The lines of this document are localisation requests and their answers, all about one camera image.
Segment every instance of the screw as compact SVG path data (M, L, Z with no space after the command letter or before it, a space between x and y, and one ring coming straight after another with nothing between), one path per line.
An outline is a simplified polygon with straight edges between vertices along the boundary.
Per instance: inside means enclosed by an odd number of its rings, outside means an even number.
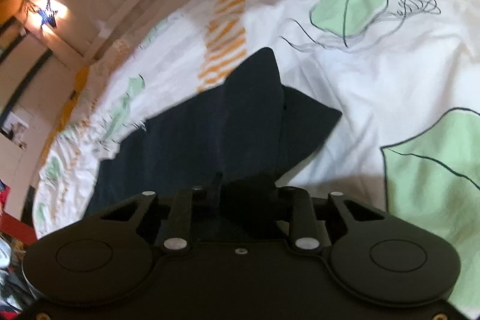
M248 254L248 250L246 248L237 248L235 250L235 253L237 255L246 255L246 254Z
M169 238L163 242L165 248L172 251L183 250L186 248L187 244L187 241L182 238Z
M300 238L295 240L295 245L301 250L315 250L320 247L320 242L315 238Z

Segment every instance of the bed sheet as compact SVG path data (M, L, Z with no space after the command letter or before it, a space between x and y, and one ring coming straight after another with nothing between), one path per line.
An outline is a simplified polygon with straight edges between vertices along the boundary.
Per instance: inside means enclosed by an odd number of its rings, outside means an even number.
M278 185L346 191L450 240L465 266L452 302L474 319L479 20L480 0L192 0L127 60L113 48L90 67L40 172L36 232L81 219L99 161L145 119L269 46L284 85L343 113L324 148Z

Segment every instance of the orange stripe pattern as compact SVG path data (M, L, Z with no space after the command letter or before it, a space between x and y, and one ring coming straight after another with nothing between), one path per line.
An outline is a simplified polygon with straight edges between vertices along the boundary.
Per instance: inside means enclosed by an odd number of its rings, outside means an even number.
M206 26L205 61L198 73L204 91L223 81L247 57L247 40L242 15L245 0L217 0Z

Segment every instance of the black cloth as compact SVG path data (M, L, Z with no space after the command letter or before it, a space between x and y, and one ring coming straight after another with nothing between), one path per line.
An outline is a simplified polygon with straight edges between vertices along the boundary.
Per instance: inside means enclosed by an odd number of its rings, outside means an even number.
M278 179L326 140L341 113L280 82L270 48L225 80L145 122L100 163L85 216L143 191L181 189L259 174Z

